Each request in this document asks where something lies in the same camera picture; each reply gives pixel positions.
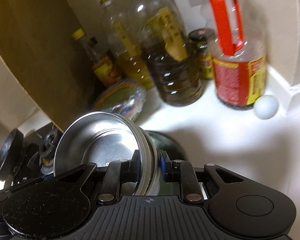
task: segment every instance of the stainless steel bowl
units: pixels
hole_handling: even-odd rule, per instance
[[[54,175],[87,162],[95,162],[98,167],[107,166],[114,160],[131,159],[134,151],[140,150],[141,178],[131,194],[144,195],[154,164],[141,134],[118,114],[93,112],[84,115],[63,134],[54,159]]]

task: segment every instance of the plastic wrapped package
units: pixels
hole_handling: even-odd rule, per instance
[[[104,91],[96,100],[93,111],[116,113],[135,121],[146,101],[146,90],[131,79],[125,79]]]

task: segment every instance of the screw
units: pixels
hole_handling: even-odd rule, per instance
[[[192,194],[188,194],[186,196],[186,199],[191,201],[191,202],[196,202],[196,201],[201,200],[202,197],[199,194],[192,193]]]
[[[102,202],[109,202],[114,199],[114,196],[112,194],[104,193],[101,194],[98,199]]]

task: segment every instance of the red handle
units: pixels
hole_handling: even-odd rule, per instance
[[[242,49],[244,45],[243,26],[239,2],[238,0],[233,0],[233,2],[239,29],[239,41],[237,44],[232,43],[232,33],[225,0],[210,0],[210,4],[212,6],[215,21],[217,24],[219,44],[223,50],[223,53],[228,56],[234,56],[234,54],[238,50]]]

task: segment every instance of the egg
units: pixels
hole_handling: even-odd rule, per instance
[[[275,116],[278,112],[279,103],[274,96],[262,96],[255,103],[253,107],[256,117],[262,120],[267,120]]]

